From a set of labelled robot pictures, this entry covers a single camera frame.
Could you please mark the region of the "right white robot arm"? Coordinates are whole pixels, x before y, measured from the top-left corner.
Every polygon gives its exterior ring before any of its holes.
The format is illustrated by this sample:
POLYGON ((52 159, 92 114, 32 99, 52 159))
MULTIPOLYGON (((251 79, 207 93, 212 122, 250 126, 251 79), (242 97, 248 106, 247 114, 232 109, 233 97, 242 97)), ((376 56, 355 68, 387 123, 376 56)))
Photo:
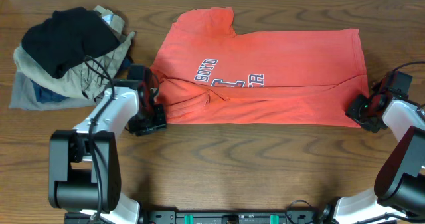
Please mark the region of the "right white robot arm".
POLYGON ((330 223, 424 222, 424 110, 392 99, 382 115, 398 141, 374 187, 338 199, 330 223))

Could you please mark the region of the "orange printed t-shirt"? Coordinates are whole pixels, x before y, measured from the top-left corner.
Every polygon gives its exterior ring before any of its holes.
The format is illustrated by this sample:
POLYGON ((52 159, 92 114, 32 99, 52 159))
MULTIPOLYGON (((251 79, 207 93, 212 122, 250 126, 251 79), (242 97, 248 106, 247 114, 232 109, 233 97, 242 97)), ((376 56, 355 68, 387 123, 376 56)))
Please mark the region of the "orange printed t-shirt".
POLYGON ((355 127, 345 112, 368 94, 357 29, 237 34, 230 7, 172 24, 152 71, 171 124, 355 127))

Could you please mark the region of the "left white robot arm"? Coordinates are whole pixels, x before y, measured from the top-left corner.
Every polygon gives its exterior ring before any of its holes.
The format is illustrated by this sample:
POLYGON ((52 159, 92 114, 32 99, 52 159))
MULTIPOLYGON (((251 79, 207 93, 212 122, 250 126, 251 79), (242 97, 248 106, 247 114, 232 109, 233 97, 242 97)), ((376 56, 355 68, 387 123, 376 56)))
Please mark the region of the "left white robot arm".
POLYGON ((90 115, 50 137, 48 201, 65 223, 148 223, 140 202, 122 192, 118 138, 166 128, 151 81, 114 80, 90 115))

